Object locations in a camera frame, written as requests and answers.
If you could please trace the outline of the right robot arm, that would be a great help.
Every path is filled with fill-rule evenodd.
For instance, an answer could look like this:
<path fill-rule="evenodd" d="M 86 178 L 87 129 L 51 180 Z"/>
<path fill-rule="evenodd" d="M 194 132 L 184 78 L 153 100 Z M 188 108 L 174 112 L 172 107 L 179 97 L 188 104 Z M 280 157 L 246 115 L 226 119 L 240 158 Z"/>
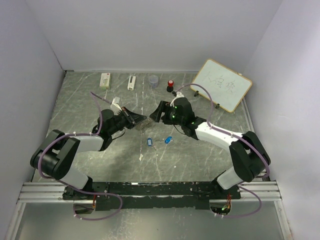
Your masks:
<path fill-rule="evenodd" d="M 186 136 L 214 144 L 230 153 L 232 167 L 220 174 L 212 186 L 212 193 L 218 199 L 228 195 L 233 186 L 251 182 L 262 171 L 266 171 L 265 177 L 270 174 L 270 157 L 254 132 L 233 133 L 211 124 L 195 115 L 185 97 L 175 98 L 172 102 L 161 101 L 149 117 L 156 123 L 178 125 Z"/>

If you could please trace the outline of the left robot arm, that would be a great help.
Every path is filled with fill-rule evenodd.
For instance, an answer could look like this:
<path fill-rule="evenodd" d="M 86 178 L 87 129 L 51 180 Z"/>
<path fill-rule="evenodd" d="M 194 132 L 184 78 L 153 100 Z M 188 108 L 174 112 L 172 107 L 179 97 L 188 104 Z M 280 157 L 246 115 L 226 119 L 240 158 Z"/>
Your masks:
<path fill-rule="evenodd" d="M 30 165 L 43 174 L 75 188 L 81 199 L 89 199 L 94 192 L 91 177 L 72 167 L 76 154 L 101 152 L 113 141 L 113 135 L 124 129 L 133 129 L 147 116 L 122 107 L 118 114 L 111 109 L 100 112 L 97 125 L 91 133 L 64 133 L 52 130 L 30 159 Z"/>

